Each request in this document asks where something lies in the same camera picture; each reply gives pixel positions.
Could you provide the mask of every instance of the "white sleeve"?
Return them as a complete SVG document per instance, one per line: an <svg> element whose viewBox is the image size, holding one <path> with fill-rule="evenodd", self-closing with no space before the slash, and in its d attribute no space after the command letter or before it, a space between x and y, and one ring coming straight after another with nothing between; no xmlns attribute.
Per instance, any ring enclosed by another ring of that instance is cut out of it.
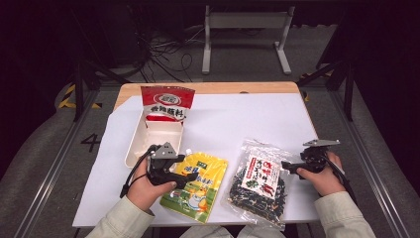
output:
<svg viewBox="0 0 420 238"><path fill-rule="evenodd" d="M346 191L318 199L315 208L327 237L375 237Z"/></svg>
<svg viewBox="0 0 420 238"><path fill-rule="evenodd" d="M142 237L154 219L124 196L87 237Z"/></svg>

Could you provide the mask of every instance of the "seaweed snack bag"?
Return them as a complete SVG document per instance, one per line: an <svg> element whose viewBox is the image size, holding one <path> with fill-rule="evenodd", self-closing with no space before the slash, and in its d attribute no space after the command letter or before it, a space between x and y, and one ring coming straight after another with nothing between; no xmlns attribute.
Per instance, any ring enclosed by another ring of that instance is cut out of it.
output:
<svg viewBox="0 0 420 238"><path fill-rule="evenodd" d="M282 215L291 176L281 161L290 159L292 154L273 145L245 141L227 203L248 221L283 228Z"/></svg>

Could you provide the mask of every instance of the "white stand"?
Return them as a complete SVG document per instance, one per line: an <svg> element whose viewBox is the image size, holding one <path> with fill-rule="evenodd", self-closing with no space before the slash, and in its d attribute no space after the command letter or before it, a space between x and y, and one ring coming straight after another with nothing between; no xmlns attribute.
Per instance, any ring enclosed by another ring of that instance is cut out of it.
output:
<svg viewBox="0 0 420 238"><path fill-rule="evenodd" d="M279 42L274 42L275 50L278 54L283 72L291 74L290 66L288 64L286 55L284 53L284 44L286 42L288 30L290 28L291 20L293 18L294 7L290 7L288 12L212 12L210 13L209 6L206 6L205 16L205 46L203 57L202 73L210 73L210 56L211 56L211 42L210 29L211 28L279 28L282 31Z"/></svg>

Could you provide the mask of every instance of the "hand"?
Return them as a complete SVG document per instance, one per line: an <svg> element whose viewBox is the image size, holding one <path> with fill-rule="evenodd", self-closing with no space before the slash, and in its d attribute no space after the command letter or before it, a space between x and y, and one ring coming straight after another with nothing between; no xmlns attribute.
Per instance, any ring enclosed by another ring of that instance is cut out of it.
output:
<svg viewBox="0 0 420 238"><path fill-rule="evenodd" d="M336 164L340 169L342 168L340 158L336 156L336 154L327 152L327 155L331 162ZM310 180L315 189L322 196L346 190L340 183L339 179L333 174L333 170L330 166L328 166L328 164L324 170L318 174L311 173L302 168L297 169L297 173L305 179Z"/></svg>
<svg viewBox="0 0 420 238"><path fill-rule="evenodd" d="M147 172L148 161L144 159L139 167L136 169L133 180L145 175ZM137 207L143 211L147 211L155 203L158 197L162 196L164 193L169 192L176 188L175 181L169 181L161 185L153 185L147 176L137 179L133 184L131 184L129 192L127 193L127 198Z"/></svg>

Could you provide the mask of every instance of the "white table surface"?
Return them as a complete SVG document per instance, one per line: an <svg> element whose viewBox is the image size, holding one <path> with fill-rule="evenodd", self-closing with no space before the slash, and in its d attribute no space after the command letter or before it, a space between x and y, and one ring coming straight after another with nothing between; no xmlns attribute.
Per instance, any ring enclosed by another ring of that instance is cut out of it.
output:
<svg viewBox="0 0 420 238"><path fill-rule="evenodd" d="M98 156L80 205L74 227L92 227L120 199L122 185L131 169L125 156L143 111L141 96L132 96L108 119ZM184 121L180 153L186 149L229 161L207 224L244 224L238 213L222 204L231 177L237 170L241 145L246 138L270 143L299 155L303 143L316 139L299 93L196 94ZM307 180L294 176L286 199L284 222L318 220L313 202L318 193ZM190 226L199 222L162 207L151 207L152 226Z"/></svg>

